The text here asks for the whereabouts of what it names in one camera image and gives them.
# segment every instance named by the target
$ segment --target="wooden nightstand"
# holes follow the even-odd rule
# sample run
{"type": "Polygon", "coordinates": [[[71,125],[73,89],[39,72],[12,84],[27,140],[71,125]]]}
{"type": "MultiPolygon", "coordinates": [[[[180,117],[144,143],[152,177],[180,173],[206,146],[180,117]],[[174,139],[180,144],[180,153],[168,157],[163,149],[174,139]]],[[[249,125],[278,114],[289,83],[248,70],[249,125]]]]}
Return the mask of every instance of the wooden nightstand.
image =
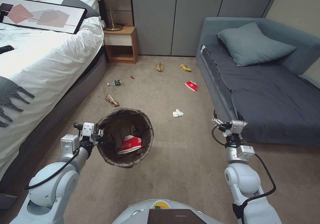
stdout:
{"type": "Polygon", "coordinates": [[[110,63],[136,63],[138,58],[136,27],[123,26],[122,30],[103,32],[110,63]]]}

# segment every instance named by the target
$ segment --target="bed frame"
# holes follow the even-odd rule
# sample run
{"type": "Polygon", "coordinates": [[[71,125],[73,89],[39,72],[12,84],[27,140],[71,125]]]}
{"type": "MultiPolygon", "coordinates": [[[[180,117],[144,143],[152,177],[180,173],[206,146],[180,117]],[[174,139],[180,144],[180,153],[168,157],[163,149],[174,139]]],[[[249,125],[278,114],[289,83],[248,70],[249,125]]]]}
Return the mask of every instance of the bed frame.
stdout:
{"type": "MultiPolygon", "coordinates": [[[[99,8],[101,18],[106,20],[106,8],[103,1],[99,1],[99,8]]],[[[68,112],[82,101],[100,82],[107,69],[106,60],[105,47],[102,46],[93,61],[70,87],[63,98],[21,144],[18,156],[10,164],[0,181],[0,209],[9,209],[17,199],[17,196],[8,195],[3,192],[10,185],[18,169],[20,169],[31,152],[55,124],[67,115],[68,112]]]]}

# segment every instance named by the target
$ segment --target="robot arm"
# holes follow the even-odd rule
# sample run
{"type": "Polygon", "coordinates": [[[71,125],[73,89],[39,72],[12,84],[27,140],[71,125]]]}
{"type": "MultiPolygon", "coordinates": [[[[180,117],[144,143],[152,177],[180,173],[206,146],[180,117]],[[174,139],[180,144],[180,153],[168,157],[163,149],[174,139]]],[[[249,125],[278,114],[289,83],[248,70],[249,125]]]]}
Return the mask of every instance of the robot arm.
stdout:
{"type": "Polygon", "coordinates": [[[63,224],[63,214],[70,195],[75,190],[79,174],[89,158],[94,140],[95,124],[74,124],[82,131],[79,136],[65,135],[61,139],[62,155],[58,162],[41,169],[25,189],[29,193],[19,214],[11,224],[63,224]]]}
{"type": "Polygon", "coordinates": [[[224,174],[234,199],[232,206],[238,223],[281,224],[277,212],[266,198],[276,189],[274,181],[261,158],[255,154],[253,147],[242,144],[240,134],[247,123],[234,120],[230,123],[223,123],[217,118],[216,113],[213,115],[212,123],[215,128],[219,128],[223,132],[223,136],[227,140],[226,144],[219,142],[213,133],[215,128],[212,130],[214,139],[225,146],[227,150],[226,159],[229,166],[225,169],[224,174]],[[248,166],[249,158],[253,155],[256,155],[262,162],[274,185],[270,192],[263,192],[258,173],[248,166]],[[244,195],[254,195],[254,197],[248,198],[244,195]]]}

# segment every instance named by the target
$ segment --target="gray sofa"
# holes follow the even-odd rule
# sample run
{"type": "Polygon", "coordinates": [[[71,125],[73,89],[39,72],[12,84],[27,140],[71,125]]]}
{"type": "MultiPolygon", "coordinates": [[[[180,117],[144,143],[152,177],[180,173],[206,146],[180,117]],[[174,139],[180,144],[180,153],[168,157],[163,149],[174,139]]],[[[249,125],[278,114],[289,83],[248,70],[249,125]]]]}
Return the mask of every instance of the gray sofa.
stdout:
{"type": "Polygon", "coordinates": [[[320,145],[320,90],[303,73],[320,56],[320,39],[265,18],[204,19],[196,60],[222,121],[245,120],[246,141],[320,145]],[[237,67],[217,33],[255,21],[271,39],[297,47],[264,64],[237,67]]]}

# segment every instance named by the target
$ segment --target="trash bin liner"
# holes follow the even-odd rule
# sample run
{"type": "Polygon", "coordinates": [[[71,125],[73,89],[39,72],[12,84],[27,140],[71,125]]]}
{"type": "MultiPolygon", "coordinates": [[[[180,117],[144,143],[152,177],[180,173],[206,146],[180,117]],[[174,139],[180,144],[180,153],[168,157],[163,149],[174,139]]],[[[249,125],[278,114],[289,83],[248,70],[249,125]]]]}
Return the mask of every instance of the trash bin liner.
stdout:
{"type": "Polygon", "coordinates": [[[140,110],[117,108],[102,118],[97,128],[104,130],[103,143],[98,144],[98,150],[110,165],[131,168],[151,149],[153,128],[149,118],[140,110]],[[141,148],[126,154],[118,154],[124,138],[128,135],[139,137],[141,148]]]}

